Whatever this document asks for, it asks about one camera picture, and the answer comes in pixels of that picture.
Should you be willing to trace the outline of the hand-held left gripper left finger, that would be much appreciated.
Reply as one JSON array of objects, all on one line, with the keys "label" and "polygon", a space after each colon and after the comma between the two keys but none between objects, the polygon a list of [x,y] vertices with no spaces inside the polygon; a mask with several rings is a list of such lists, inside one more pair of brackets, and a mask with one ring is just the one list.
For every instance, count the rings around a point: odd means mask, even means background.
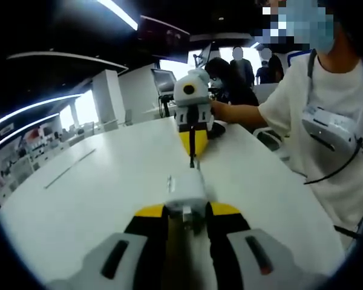
[{"label": "hand-held left gripper left finger", "polygon": [[140,209],[123,232],[86,254],[78,272],[51,281],[48,289],[160,289],[168,221],[164,204]]}]

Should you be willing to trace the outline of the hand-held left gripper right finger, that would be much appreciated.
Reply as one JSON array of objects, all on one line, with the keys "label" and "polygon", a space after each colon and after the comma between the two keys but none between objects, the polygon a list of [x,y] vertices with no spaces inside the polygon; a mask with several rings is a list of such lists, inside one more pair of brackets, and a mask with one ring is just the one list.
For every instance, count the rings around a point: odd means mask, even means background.
[{"label": "hand-held left gripper right finger", "polygon": [[318,289],[327,280],[229,204],[206,204],[206,228],[218,289]]}]

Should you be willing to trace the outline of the person's right hand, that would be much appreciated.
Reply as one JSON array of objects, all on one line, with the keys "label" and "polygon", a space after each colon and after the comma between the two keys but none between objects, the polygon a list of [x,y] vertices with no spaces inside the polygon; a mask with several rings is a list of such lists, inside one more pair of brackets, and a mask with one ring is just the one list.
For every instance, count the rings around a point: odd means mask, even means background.
[{"label": "person's right hand", "polygon": [[216,120],[231,123],[231,105],[222,103],[220,101],[211,100],[211,112]]}]

